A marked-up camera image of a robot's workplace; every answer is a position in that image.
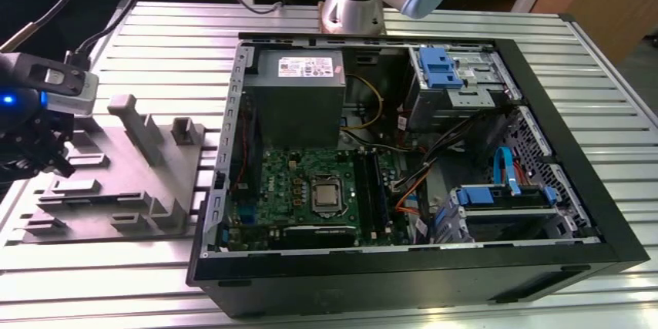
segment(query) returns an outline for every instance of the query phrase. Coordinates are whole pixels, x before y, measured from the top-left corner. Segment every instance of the open computer chassis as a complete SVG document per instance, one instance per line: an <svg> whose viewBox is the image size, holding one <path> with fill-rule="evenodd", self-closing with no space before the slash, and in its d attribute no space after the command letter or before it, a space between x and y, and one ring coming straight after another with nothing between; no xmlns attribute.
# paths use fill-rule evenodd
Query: open computer chassis
<svg viewBox="0 0 658 329"><path fill-rule="evenodd" d="M503 304L535 300L594 275L647 260L602 181L562 120L516 43L507 39L430 39L332 35L240 34L213 188L199 212L187 282L232 317L331 314L344 311ZM257 61L253 48L339 50L351 47L487 44L522 95L572 200L586 210L596 243L426 244L344 250L229 252L217 241L244 72Z"/></svg>

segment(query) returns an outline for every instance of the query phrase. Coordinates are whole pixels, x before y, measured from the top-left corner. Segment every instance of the slotted aluminum surface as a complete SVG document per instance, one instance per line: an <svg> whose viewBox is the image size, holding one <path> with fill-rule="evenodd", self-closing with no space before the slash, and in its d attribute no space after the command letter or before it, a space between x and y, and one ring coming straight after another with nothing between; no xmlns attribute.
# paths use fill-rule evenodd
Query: slotted aluminum surface
<svg viewBox="0 0 658 329"><path fill-rule="evenodd" d="M273 317L235 321L203 292L185 286L191 240L14 245L0 249L0 324L12 327L658 327L658 134L644 105L606 68L576 25L555 15L436 12L423 20L386 14L390 35L515 39L592 161L651 261L614 276L583 281L528 304ZM317 32L313 7L256 16L236 5L139 3L96 48L100 76L95 113L108 98L131 93L141 113L171 122L191 116L212 132L199 164L195 207L212 179L225 87L236 34ZM21 185L12 188L13 195ZM16 237L13 207L4 236Z"/></svg>

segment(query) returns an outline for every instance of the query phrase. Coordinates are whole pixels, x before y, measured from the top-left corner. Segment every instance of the power supply label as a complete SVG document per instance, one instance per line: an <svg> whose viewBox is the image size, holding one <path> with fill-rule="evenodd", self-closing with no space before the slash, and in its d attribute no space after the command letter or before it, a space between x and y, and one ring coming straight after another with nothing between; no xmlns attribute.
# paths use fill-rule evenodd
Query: power supply label
<svg viewBox="0 0 658 329"><path fill-rule="evenodd" d="M331 58L279 59L279 77L333 77L333 62Z"/></svg>

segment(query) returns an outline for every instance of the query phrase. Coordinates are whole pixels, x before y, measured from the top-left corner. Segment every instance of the cpu socket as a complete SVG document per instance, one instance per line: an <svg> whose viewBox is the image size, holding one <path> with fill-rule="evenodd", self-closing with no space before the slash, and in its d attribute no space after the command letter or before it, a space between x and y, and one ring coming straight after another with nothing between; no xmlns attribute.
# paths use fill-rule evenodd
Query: cpu socket
<svg viewBox="0 0 658 329"><path fill-rule="evenodd" d="M343 211L343 186L335 176L315 176L311 179L311 209L321 217Z"/></svg>

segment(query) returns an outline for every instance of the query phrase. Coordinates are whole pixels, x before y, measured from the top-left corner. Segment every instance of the green motherboard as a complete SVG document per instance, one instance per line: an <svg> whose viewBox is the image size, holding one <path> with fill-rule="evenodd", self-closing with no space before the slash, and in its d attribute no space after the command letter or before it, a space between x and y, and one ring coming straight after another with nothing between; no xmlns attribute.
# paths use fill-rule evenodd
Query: green motherboard
<svg viewBox="0 0 658 329"><path fill-rule="evenodd" d="M379 238L361 236L353 155L355 151L328 149L271 149L263 153L253 221L252 225L243 225L231 231L233 250L268 249L263 239L277 233L277 225L355 227L359 235L356 245L394 243L392 235ZM390 152L377 152L376 158L384 191L388 183L398 178L396 157ZM233 220L239 220L237 210Z"/></svg>

